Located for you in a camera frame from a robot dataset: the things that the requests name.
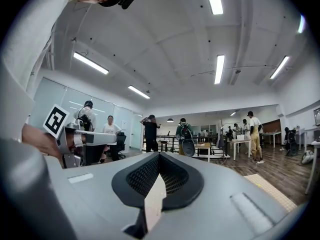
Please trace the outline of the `person's left forearm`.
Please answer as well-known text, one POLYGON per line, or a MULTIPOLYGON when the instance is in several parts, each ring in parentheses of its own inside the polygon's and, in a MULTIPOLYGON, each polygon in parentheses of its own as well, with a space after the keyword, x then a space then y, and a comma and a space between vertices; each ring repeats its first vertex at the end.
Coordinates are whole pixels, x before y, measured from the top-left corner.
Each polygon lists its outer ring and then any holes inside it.
POLYGON ((37 148, 41 153, 62 158, 56 139, 49 133, 34 128, 29 124, 24 124, 21 130, 22 142, 37 148))

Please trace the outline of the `black metal railing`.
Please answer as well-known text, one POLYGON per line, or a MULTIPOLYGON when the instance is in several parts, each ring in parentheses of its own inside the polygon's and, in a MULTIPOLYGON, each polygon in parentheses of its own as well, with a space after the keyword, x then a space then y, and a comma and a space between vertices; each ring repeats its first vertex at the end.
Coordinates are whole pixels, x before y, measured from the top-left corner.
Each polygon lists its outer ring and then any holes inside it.
POLYGON ((156 147, 156 152, 179 153, 179 141, 174 135, 157 135, 151 145, 151 151, 153 147, 156 147))

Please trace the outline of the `wooden top table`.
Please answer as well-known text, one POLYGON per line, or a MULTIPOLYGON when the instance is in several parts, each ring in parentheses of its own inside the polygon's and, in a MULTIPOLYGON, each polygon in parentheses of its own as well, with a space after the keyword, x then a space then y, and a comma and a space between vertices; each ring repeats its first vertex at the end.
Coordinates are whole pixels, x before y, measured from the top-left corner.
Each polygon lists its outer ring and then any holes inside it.
POLYGON ((207 162, 210 162, 212 154, 210 142, 197 143, 195 145, 195 151, 196 154, 193 156, 194 158, 207 159, 207 162), (201 150, 206 150, 206 154, 201 154, 201 150))

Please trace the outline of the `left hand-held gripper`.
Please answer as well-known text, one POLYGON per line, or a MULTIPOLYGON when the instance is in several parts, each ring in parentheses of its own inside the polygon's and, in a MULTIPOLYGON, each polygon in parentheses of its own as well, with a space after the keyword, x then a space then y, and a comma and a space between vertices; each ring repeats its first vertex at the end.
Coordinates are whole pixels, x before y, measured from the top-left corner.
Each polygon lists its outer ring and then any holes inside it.
POLYGON ((54 104, 43 123, 43 128, 51 134, 62 155, 65 169, 80 167, 82 157, 74 147, 110 145, 117 142, 117 136, 110 133, 82 131, 79 125, 65 125, 70 113, 54 104))

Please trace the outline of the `person's light grey shirt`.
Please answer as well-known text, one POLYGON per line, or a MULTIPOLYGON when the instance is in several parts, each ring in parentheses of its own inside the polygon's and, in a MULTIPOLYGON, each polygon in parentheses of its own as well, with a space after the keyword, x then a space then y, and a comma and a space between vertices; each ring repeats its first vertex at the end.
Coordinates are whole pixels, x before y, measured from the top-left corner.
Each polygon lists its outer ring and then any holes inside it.
POLYGON ((0 46, 0 139, 18 139, 31 113, 30 74, 69 0, 29 0, 0 46))

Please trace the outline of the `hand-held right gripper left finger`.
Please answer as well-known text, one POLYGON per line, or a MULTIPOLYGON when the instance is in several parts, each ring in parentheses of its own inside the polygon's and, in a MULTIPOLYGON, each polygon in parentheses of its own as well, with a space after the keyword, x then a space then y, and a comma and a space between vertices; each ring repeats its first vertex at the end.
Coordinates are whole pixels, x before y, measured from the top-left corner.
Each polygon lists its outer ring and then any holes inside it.
POLYGON ((137 240, 125 230, 136 224, 138 207, 127 206, 112 187, 120 171, 143 165, 157 153, 143 153, 116 162, 63 169, 45 156, 51 186, 67 217, 75 240, 137 240))

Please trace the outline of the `black round bin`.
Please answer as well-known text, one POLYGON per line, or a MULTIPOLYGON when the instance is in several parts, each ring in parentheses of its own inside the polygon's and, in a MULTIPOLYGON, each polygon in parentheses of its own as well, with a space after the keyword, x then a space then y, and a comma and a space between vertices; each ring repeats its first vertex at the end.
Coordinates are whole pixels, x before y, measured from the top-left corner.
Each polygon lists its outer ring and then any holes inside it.
POLYGON ((179 154, 187 157, 193 157, 195 155, 195 144, 192 139, 180 140, 179 154))

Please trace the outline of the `grey tripod stand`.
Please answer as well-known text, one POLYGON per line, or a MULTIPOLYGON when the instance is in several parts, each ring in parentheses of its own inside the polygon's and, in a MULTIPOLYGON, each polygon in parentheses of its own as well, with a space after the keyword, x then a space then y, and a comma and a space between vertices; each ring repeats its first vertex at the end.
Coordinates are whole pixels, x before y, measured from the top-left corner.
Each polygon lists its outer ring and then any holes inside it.
POLYGON ((217 143, 216 147, 220 150, 220 157, 219 159, 224 159, 225 158, 225 138, 224 138, 224 125, 223 121, 220 120, 219 124, 219 130, 218 130, 218 137, 217 137, 217 143))

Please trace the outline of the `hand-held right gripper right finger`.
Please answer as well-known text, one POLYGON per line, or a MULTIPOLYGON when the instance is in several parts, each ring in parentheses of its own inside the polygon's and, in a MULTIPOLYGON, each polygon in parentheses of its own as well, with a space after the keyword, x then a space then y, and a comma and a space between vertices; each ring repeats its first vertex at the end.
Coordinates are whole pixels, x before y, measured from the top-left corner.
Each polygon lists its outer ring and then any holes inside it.
POLYGON ((263 189, 225 166, 173 155, 203 176, 187 207, 163 212, 143 240, 282 240, 306 209, 288 212, 263 189))

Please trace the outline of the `white table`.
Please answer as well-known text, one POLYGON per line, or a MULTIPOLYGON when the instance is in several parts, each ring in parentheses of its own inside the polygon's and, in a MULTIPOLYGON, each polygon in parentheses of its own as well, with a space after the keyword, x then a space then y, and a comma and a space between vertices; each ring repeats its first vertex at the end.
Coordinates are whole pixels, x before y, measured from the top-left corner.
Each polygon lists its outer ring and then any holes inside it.
POLYGON ((305 195, 307 195, 309 193, 309 190, 310 190, 310 187, 311 187, 311 184, 312 184, 312 181, 313 181, 313 176, 314 176, 314 173, 315 173, 316 163, 317 163, 317 157, 318 157, 317 152, 318 152, 318 150, 320 150, 320 142, 313 141, 311 143, 311 145, 314 148, 314 152, 313 152, 314 157, 313 157, 313 161, 312 161, 312 167, 311 167, 311 172, 310 172, 308 184, 307 184, 306 190, 304 192, 305 195))
POLYGON ((267 132, 262 134, 263 137, 269 137, 269 144, 275 149, 276 145, 281 144, 281 132, 267 132))
POLYGON ((239 139, 233 139, 233 140, 228 140, 227 142, 232 146, 232 149, 233 149, 232 158, 233 158, 234 161, 236 160, 236 156, 240 151, 239 144, 248 144, 248 154, 247 154, 247 156, 248 156, 248 158, 251 157, 251 155, 252 155, 252 141, 250 139, 240 139, 240 140, 239 139))

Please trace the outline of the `black office chair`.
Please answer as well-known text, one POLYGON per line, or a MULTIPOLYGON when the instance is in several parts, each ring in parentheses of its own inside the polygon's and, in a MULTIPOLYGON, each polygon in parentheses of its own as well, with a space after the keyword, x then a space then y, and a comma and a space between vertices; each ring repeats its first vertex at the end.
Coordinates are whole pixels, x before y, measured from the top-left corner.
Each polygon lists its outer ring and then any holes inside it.
POLYGON ((119 159, 125 159, 126 156, 122 153, 125 150, 125 141, 127 136, 123 132, 117 134, 116 152, 119 159))

